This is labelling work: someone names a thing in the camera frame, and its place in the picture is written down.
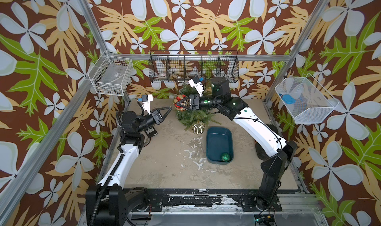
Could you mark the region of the green glitter ornament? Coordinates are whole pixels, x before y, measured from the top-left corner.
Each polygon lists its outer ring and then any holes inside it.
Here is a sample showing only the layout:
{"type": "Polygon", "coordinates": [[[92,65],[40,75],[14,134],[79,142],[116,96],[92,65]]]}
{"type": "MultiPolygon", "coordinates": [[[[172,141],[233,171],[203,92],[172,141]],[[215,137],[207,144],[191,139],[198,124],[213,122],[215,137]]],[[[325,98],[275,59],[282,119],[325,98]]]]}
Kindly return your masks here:
{"type": "Polygon", "coordinates": [[[231,155],[229,153],[222,153],[221,154],[221,161],[222,162],[230,162],[231,161],[231,155]]]}

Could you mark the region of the teal plastic tray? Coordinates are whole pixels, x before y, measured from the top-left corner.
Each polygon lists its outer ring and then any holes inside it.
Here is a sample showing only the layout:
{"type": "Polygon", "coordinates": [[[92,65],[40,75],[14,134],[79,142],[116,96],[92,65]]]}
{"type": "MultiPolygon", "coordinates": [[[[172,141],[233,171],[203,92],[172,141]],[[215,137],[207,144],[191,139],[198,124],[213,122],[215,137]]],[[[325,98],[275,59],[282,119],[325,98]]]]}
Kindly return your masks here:
{"type": "Polygon", "coordinates": [[[223,127],[210,127],[207,130],[206,157],[210,163],[226,165],[230,162],[222,162],[221,154],[229,153],[231,161],[234,158],[233,137],[229,129],[223,127]]]}

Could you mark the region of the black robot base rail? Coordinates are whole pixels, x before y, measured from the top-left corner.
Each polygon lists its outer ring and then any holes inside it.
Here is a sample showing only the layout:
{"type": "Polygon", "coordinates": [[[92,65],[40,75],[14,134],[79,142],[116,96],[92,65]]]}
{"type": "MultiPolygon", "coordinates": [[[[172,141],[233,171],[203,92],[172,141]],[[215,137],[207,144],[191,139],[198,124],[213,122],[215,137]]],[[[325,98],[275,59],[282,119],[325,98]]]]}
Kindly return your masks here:
{"type": "Polygon", "coordinates": [[[185,205],[206,208],[232,205],[244,212],[259,212],[264,209],[282,211],[278,196],[272,196],[266,202],[255,189],[123,189],[121,186],[108,186],[101,196],[101,187],[94,186],[86,192],[87,211],[93,209],[98,198],[101,198],[99,211],[113,216],[138,210],[162,212],[164,207],[185,205]]]}

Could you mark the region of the gold ribbed ornament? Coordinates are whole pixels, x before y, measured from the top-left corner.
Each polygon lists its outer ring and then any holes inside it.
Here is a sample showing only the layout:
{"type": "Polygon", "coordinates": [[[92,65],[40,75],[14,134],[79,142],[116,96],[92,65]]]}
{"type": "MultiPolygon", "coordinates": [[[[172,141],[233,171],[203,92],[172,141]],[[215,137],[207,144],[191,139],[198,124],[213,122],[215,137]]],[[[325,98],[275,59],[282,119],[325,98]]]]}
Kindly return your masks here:
{"type": "Polygon", "coordinates": [[[200,135],[205,131],[205,124],[202,121],[196,121],[192,124],[191,130],[194,134],[200,135]]]}

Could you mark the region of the red and gold ornament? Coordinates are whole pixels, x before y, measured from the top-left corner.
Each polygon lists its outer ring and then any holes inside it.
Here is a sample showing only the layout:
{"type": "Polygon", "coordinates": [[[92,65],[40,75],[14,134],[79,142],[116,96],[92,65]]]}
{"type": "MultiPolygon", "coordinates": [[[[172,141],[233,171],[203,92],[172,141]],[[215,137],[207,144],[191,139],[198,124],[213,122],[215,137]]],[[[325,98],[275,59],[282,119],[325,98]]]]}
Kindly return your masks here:
{"type": "Polygon", "coordinates": [[[186,95],[179,94],[174,98],[174,107],[177,111],[186,111],[186,101],[183,101],[186,95]]]}

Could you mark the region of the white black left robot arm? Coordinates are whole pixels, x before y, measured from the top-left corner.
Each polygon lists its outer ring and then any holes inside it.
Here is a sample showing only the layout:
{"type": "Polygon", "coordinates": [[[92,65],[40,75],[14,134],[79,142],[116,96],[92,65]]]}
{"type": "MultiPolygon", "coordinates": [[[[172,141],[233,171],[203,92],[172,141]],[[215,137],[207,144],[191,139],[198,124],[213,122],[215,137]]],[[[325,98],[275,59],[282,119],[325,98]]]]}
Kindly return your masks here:
{"type": "Polygon", "coordinates": [[[145,210],[148,205],[147,189],[123,188],[133,163],[144,148],[146,131],[160,125],[172,111],[170,106],[161,107],[147,115],[133,111],[117,112],[120,127],[118,157],[106,175],[86,194],[86,223],[89,226],[122,226],[130,223],[128,214],[134,209],[145,210]]]}

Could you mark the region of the blue object in mesh basket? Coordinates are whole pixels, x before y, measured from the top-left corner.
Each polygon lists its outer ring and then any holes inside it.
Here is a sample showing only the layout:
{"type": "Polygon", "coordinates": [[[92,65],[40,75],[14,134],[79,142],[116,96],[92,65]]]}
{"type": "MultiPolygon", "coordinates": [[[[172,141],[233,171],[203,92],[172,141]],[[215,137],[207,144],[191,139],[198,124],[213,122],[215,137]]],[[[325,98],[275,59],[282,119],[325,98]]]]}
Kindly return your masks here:
{"type": "Polygon", "coordinates": [[[294,99],[291,95],[281,95],[281,99],[285,104],[294,104],[296,99],[294,99]]]}

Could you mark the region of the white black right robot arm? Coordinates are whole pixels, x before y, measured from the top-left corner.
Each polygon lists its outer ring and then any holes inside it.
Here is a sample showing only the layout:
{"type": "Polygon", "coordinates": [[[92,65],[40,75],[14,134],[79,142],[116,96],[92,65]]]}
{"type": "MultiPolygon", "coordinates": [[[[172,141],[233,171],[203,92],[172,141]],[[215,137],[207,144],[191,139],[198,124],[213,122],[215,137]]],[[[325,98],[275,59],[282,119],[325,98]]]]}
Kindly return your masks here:
{"type": "Polygon", "coordinates": [[[261,163],[264,174],[255,205],[261,211],[270,209],[276,204],[275,196],[281,186],[281,178],[294,157],[297,144],[279,136],[276,127],[266,125],[244,100],[233,97],[229,82],[224,77],[212,79],[211,94],[208,96],[203,95],[201,81],[198,77],[191,79],[189,85],[196,89],[197,94],[180,95],[175,100],[175,106],[185,110],[216,108],[255,139],[256,148],[266,155],[261,163]]]}

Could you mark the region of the black power adapter box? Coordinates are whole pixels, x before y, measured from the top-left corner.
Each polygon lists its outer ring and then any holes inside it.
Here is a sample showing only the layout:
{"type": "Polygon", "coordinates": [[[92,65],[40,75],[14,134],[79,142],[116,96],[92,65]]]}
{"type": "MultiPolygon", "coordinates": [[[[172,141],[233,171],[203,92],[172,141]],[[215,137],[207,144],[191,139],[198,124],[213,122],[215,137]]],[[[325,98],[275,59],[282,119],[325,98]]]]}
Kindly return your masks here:
{"type": "Polygon", "coordinates": [[[156,129],[154,127],[150,127],[148,129],[146,129],[145,133],[146,133],[147,137],[149,137],[149,138],[152,138],[158,134],[158,132],[156,131],[156,129]]]}

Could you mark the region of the small green christmas tree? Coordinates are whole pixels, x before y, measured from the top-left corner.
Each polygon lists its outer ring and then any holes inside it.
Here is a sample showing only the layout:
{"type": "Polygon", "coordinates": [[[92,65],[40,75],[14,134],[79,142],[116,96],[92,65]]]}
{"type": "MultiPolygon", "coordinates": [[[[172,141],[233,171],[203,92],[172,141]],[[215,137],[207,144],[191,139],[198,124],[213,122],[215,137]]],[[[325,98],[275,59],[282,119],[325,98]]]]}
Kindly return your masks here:
{"type": "Polygon", "coordinates": [[[178,101],[192,94],[196,94],[198,96],[198,93],[194,88],[191,88],[189,85],[184,85],[183,88],[179,90],[179,94],[174,98],[173,103],[176,109],[177,120],[185,126],[185,130],[189,130],[197,122],[202,122],[204,128],[208,126],[210,122],[220,125],[221,123],[214,120],[214,115],[208,110],[186,110],[176,104],[178,101]]]}

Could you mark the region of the white mesh basket right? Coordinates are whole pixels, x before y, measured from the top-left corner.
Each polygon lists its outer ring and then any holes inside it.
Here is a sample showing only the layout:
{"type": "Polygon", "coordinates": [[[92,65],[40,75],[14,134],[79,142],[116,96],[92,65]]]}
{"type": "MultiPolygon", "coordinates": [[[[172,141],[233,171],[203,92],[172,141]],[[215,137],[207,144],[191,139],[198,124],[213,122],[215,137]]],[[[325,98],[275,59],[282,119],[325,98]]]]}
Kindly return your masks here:
{"type": "Polygon", "coordinates": [[[285,105],[296,124],[321,124],[338,107],[339,101],[311,74],[306,77],[288,77],[275,91],[291,95],[296,102],[285,105]]]}

